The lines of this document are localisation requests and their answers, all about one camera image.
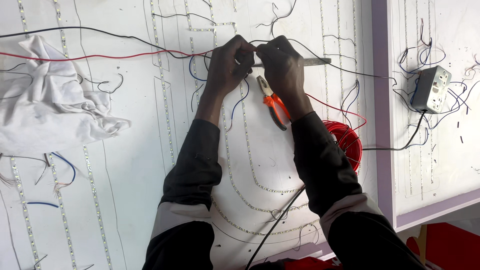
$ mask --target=white cloth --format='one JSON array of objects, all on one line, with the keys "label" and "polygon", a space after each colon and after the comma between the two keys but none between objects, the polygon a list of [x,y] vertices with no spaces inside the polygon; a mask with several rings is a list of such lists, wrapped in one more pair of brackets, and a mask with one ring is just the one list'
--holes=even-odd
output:
[{"label": "white cloth", "polygon": [[[19,44],[31,57],[65,59],[39,36]],[[130,121],[109,114],[108,93],[83,92],[71,61],[28,60],[26,66],[33,81],[25,76],[0,82],[0,152],[48,153],[130,127]]]}]

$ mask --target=wall socket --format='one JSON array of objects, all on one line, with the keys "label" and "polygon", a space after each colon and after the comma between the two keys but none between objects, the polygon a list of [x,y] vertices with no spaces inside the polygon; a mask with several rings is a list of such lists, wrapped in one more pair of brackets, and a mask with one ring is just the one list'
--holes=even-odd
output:
[{"label": "wall socket", "polygon": [[422,70],[412,107],[419,111],[427,110],[427,113],[441,113],[451,77],[452,74],[441,66]]}]

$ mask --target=pliers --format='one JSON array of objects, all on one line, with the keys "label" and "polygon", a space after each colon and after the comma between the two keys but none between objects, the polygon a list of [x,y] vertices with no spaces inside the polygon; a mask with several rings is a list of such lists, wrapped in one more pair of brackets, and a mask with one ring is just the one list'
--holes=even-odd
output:
[{"label": "pliers", "polygon": [[268,82],[262,76],[258,76],[257,81],[261,91],[264,94],[264,104],[268,106],[268,110],[270,111],[270,116],[272,116],[273,122],[281,130],[287,130],[287,127],[283,124],[282,120],[278,116],[278,113],[275,109],[275,103],[283,109],[283,112],[285,112],[288,119],[290,119],[290,114],[288,113],[287,108],[285,108],[282,100],[272,91],[272,89],[268,85]]}]

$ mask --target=red wire spool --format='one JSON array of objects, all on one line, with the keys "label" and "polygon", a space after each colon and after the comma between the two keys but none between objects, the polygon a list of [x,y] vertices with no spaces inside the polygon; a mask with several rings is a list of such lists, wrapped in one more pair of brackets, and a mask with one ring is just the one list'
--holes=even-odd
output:
[{"label": "red wire spool", "polygon": [[346,124],[323,121],[327,130],[333,134],[338,146],[345,152],[354,171],[360,166],[362,148],[358,135]]}]

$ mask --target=person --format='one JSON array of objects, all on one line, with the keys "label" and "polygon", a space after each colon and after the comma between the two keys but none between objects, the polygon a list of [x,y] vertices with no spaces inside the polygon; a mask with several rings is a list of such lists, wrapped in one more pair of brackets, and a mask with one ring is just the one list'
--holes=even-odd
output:
[{"label": "person", "polygon": [[[217,162],[220,109],[224,97],[252,72],[254,51],[264,64],[265,79],[290,113],[293,161],[305,183],[309,208],[320,216],[343,268],[424,269],[376,203],[362,193],[347,157],[313,110],[303,89],[303,58],[284,36],[255,47],[240,35],[213,50],[195,119],[177,164],[165,178],[143,269],[213,268],[214,231],[207,221],[212,188],[222,178]],[[322,261],[313,268],[292,261],[265,262],[253,269],[328,269],[320,266]]]}]

